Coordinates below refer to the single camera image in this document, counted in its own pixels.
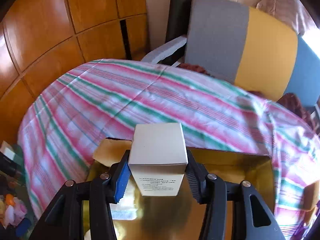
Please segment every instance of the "tablecloth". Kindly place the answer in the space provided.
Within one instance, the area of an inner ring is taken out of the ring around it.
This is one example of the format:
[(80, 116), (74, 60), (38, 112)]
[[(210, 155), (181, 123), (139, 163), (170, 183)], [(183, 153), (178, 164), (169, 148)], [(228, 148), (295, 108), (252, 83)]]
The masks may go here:
[(309, 126), (279, 104), (225, 81), (126, 60), (76, 67), (25, 114), (18, 144), (36, 216), (66, 180), (85, 180), (103, 138), (131, 140), (137, 123), (156, 122), (181, 122), (189, 147), (272, 158), (274, 215), (290, 238), (304, 216), (303, 188), (320, 179), (320, 140)]

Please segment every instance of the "chair backrest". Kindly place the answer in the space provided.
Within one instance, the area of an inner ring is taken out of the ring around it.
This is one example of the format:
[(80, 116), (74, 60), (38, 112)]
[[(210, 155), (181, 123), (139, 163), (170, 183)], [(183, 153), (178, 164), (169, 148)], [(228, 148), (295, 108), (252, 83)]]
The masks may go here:
[(295, 93), (304, 106), (320, 95), (320, 59), (274, 17), (229, 0), (193, 0), (185, 62), (278, 100)]

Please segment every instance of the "metal screw head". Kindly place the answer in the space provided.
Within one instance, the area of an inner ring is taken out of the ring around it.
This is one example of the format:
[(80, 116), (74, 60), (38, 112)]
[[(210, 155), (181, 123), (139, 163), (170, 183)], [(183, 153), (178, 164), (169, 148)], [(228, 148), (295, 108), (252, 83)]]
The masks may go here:
[(251, 183), (247, 180), (244, 180), (242, 181), (242, 185), (245, 186), (245, 187), (250, 187), (251, 186)]
[(100, 175), (100, 179), (108, 179), (110, 177), (110, 175), (108, 174), (108, 173), (102, 173), (101, 175)]
[(70, 180), (67, 180), (67, 181), (66, 181), (65, 185), (66, 185), (67, 187), (71, 187), (71, 186), (73, 186), (73, 183), (74, 183), (73, 180), (70, 179)]
[(207, 177), (208, 177), (208, 179), (217, 179), (217, 175), (215, 175), (215, 174), (213, 174), (213, 173), (209, 173), (208, 175), (207, 175)]

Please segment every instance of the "white box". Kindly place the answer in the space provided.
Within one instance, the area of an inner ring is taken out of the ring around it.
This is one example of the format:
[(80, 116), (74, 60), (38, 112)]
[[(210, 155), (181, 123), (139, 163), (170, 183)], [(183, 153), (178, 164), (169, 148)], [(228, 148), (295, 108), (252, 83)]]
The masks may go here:
[(187, 164), (180, 123), (136, 125), (129, 168), (143, 196), (176, 196)]

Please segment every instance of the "white armrest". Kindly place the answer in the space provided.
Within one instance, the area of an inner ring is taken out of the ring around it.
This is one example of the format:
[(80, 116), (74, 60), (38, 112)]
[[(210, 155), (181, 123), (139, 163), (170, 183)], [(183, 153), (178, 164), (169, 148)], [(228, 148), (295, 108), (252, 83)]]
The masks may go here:
[(177, 49), (181, 48), (186, 43), (187, 37), (184, 35), (179, 36), (178, 38), (175, 38), (172, 41), (169, 41), (149, 52), (141, 61), (157, 64), (160, 60), (163, 60), (166, 57), (172, 55)]

